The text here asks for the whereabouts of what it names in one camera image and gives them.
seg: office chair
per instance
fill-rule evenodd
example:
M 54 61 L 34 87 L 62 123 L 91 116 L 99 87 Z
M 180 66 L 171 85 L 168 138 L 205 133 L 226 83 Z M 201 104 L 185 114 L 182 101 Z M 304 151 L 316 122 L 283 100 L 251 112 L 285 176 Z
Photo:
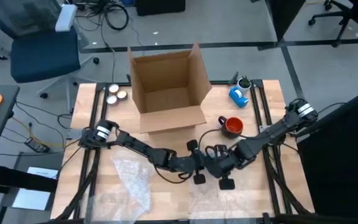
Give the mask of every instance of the office chair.
M 75 73 L 87 62 L 99 63 L 93 56 L 79 61 L 75 12 L 76 6 L 61 6 L 56 0 L 0 0 L 0 29 L 13 38 L 12 78 L 17 83 L 29 83 L 60 77 L 38 95 L 48 98 L 50 88 L 63 82 L 71 113 L 70 86 L 97 82 L 76 77 Z
M 358 23 L 358 0 L 349 0 L 349 1 L 353 4 L 352 8 L 344 6 L 343 4 L 341 4 L 337 1 L 326 0 L 324 5 L 325 5 L 325 9 L 327 11 L 332 8 L 332 4 L 337 6 L 338 8 L 340 8 L 341 11 L 317 14 L 317 15 L 314 15 L 309 20 L 309 26 L 312 26 L 316 23 L 316 18 L 319 18 L 319 17 L 341 16 L 343 18 L 339 23 L 339 25 L 342 25 L 341 31 L 339 32 L 339 35 L 336 38 L 336 42 L 332 44 L 333 47 L 337 47 L 341 44 L 341 37 L 347 27 L 347 24 L 349 23 L 349 21 L 351 19 L 354 20 L 356 23 Z

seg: chair wheel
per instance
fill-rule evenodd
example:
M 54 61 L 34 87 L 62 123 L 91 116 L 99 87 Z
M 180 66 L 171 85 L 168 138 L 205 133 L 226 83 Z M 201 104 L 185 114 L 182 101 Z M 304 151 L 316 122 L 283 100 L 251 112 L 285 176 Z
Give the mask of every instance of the chair wheel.
M 93 58 L 93 63 L 95 65 L 99 65 L 99 58 Z
M 316 23 L 316 19 L 309 20 L 309 26 L 313 26 Z
M 41 97 L 42 99 L 46 99 L 46 98 L 48 98 L 48 93 L 41 93 L 41 94 L 40 94 L 40 97 Z
M 340 44 L 341 44 L 341 43 L 338 41 L 338 42 L 335 42 L 335 43 L 331 44 L 331 46 L 333 46 L 333 47 L 338 47 Z
M 324 6 L 324 8 L 325 8 L 326 11 L 329 11 L 330 9 L 333 8 L 333 5 L 327 4 L 327 5 Z

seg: black stand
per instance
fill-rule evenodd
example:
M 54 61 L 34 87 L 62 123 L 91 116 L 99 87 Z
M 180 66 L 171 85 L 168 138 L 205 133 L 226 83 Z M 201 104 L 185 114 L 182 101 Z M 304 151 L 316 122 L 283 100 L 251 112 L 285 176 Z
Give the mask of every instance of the black stand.
M 0 189 L 5 187 L 54 192 L 57 180 L 0 166 Z

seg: bubble wrap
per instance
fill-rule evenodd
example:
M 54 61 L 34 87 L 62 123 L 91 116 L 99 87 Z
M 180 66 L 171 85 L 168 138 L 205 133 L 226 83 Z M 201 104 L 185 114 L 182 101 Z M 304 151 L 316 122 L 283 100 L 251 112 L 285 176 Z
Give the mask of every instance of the bubble wrap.
M 146 159 L 127 149 L 118 149 L 111 161 L 121 183 L 99 197 L 89 199 L 88 204 L 93 205 L 88 206 L 93 207 L 91 219 L 132 224 L 150 210 L 149 183 L 154 168 Z

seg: cardboard box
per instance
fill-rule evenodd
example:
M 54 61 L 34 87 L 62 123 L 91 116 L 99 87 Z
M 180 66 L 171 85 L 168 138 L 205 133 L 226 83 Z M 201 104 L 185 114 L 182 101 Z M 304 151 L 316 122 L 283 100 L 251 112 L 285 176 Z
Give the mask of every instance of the cardboard box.
M 140 112 L 140 132 L 206 123 L 201 102 L 211 89 L 201 50 L 134 58 L 128 48 L 132 99 Z

